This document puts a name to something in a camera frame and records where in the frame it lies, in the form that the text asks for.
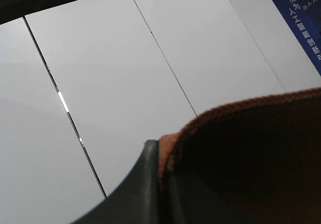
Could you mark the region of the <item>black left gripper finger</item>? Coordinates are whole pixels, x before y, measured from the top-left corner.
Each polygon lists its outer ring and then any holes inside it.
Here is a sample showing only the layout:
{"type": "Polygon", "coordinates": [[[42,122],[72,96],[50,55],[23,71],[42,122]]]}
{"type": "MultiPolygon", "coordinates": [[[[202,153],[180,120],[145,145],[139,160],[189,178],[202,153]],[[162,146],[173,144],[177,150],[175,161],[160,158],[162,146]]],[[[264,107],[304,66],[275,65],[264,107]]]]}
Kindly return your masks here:
{"type": "Polygon", "coordinates": [[[160,223],[157,167],[158,141],[148,140],[121,184],[74,223],[160,223]]]}

